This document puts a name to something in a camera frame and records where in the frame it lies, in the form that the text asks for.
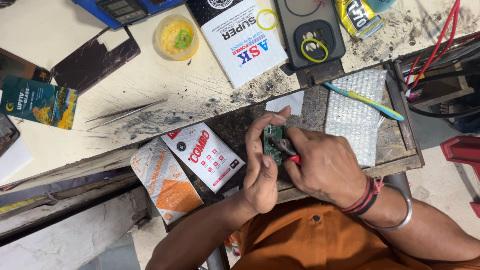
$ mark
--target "red chair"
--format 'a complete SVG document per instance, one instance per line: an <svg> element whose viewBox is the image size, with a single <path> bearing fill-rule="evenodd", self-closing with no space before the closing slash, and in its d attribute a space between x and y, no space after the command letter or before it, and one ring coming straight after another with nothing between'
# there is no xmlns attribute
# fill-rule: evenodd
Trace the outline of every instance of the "red chair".
<svg viewBox="0 0 480 270"><path fill-rule="evenodd" d="M440 144L447 161L468 164L480 179L480 137L456 136ZM473 211L480 219L480 204L471 202Z"/></svg>

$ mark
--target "hand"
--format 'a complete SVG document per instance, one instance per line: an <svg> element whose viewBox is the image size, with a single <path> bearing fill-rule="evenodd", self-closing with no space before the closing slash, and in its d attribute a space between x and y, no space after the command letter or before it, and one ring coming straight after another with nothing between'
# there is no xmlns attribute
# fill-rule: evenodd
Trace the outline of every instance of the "hand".
<svg viewBox="0 0 480 270"><path fill-rule="evenodd" d="M287 106L276 114L267 113L255 119L245 135L248 161L241 198L247 208L255 214L272 210L278 197L276 187L278 168L272 157L264 155L260 135L269 124L285 124L291 111L290 106Z"/></svg>
<svg viewBox="0 0 480 270"><path fill-rule="evenodd" d="M347 139L296 127L290 127L287 135L301 156L301 167L291 160L285 162L298 189L341 208L360 199L366 176Z"/></svg>

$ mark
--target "blue toothbrush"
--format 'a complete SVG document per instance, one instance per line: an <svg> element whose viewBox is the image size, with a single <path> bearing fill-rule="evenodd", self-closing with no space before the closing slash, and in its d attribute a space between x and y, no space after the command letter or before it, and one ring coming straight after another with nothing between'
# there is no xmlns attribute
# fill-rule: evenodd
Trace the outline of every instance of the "blue toothbrush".
<svg viewBox="0 0 480 270"><path fill-rule="evenodd" d="M366 98L362 95L359 95L357 93L355 93L354 91L345 91L345 90L342 90L340 88L337 88L329 83L325 83L326 86L330 87L333 91L341 94L341 95L344 95L345 97L349 97L349 98L354 98L354 99L358 99L360 101L363 101L369 105L371 105L372 107L374 108L377 108L379 109L380 111L384 112L386 115L392 117L393 119L395 120L398 120L398 121L403 121L405 118L399 114L398 112L390 109L390 108L387 108L385 107L384 105L382 104L378 104L377 102L369 99L369 98Z"/></svg>

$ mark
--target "pliers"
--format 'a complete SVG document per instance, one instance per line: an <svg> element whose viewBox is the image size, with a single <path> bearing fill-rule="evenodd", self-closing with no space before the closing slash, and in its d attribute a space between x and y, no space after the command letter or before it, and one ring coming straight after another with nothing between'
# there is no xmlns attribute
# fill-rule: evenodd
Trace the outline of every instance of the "pliers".
<svg viewBox="0 0 480 270"><path fill-rule="evenodd" d="M297 152L295 151L295 149L292 146L292 143L289 140L280 139L280 138L277 138L275 136L269 136L268 138L272 140L273 144L275 145L275 147L278 150L284 151L285 153L290 155L288 160L292 160L296 164L301 166L301 157L300 157L299 154L297 154Z"/></svg>

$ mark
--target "blue device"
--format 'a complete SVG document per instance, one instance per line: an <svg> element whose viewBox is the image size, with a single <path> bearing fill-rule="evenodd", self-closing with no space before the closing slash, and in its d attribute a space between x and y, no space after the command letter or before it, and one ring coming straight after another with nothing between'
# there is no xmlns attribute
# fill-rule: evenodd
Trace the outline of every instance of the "blue device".
<svg viewBox="0 0 480 270"><path fill-rule="evenodd" d="M186 0L72 0L100 21L117 29Z"/></svg>

